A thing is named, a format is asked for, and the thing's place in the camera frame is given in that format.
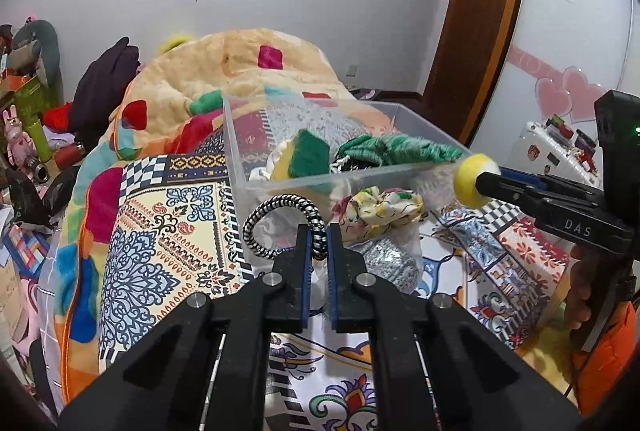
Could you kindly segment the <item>person right hand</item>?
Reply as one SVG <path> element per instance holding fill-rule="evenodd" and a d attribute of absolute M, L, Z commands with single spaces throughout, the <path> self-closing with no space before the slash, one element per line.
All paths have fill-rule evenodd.
<path fill-rule="evenodd" d="M 592 295 L 592 282 L 596 278 L 599 257 L 591 250 L 574 246 L 570 256 L 575 260 L 570 269 L 570 290 L 565 299 L 564 323 L 569 329 L 579 329 L 590 320 L 587 302 Z"/>

